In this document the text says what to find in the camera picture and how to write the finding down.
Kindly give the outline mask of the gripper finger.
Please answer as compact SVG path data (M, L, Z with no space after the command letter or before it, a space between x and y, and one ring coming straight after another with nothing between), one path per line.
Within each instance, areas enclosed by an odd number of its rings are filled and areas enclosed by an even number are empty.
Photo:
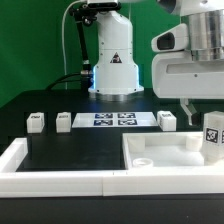
M180 105L188 117L188 123L191 126L198 124L198 113L189 99L183 98L180 100Z

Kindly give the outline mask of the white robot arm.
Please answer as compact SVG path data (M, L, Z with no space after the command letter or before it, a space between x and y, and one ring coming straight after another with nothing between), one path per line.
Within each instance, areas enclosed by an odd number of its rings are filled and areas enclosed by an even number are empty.
M99 60L92 97L123 100L143 88L133 61L132 24L117 13L130 0L87 0L97 13ZM159 98L176 98L198 122L192 99L224 99L224 0L155 0L180 23L151 41L152 86Z

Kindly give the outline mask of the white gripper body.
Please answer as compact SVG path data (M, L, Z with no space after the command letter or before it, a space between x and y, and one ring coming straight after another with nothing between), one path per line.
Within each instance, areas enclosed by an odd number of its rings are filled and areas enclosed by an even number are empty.
M158 54L152 86L159 98L224 99L224 61L195 62L185 51Z

